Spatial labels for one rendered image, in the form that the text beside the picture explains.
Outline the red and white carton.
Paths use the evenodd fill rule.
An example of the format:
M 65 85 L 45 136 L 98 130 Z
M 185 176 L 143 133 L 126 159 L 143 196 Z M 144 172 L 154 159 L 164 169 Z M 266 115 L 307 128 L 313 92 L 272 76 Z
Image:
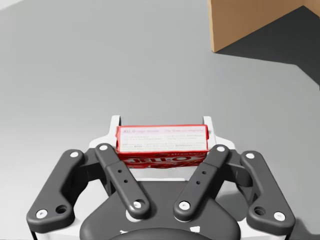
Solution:
M 194 167 L 206 158 L 208 139 L 205 124 L 118 126 L 116 153 L 132 169 Z

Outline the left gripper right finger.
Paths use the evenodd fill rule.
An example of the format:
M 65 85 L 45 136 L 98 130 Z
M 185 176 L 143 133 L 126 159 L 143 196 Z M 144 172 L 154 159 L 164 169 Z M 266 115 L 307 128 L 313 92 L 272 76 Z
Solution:
M 202 122 L 208 127 L 206 158 L 194 170 L 173 205 L 174 216 L 181 221 L 194 219 L 212 190 L 220 190 L 224 181 L 233 182 L 245 198 L 246 223 L 258 231 L 292 231 L 295 216 L 264 157 L 257 151 L 239 154 L 217 137 L 210 116 Z

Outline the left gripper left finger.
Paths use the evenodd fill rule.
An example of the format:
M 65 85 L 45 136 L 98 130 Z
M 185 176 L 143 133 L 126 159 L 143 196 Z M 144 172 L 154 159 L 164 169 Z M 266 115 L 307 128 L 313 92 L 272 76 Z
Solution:
M 118 194 L 133 218 L 149 214 L 146 194 L 114 149 L 120 125 L 121 117 L 112 116 L 108 134 L 92 140 L 87 152 L 70 149 L 61 155 L 26 215 L 29 226 L 70 226 L 78 197 L 93 180 L 102 180 L 109 194 Z

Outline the tall board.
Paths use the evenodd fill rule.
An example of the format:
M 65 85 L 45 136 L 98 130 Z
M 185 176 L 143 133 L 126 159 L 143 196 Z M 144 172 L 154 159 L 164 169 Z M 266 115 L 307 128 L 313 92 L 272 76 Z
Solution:
M 320 0 L 207 0 L 207 3 L 214 53 L 302 6 L 320 17 Z

